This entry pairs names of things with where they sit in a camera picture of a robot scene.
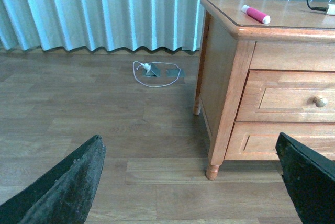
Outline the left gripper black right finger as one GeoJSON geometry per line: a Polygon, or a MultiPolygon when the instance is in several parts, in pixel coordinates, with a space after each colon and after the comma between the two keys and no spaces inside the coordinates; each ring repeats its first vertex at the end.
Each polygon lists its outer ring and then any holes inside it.
{"type": "Polygon", "coordinates": [[[283,132],[275,148],[302,223],[334,223],[334,162],[283,132]]]}

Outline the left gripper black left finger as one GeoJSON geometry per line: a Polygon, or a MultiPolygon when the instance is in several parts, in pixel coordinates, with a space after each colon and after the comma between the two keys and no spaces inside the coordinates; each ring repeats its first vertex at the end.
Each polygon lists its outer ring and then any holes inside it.
{"type": "Polygon", "coordinates": [[[1,223],[84,223],[101,178],[106,147],[95,135],[1,204],[1,223]]]}

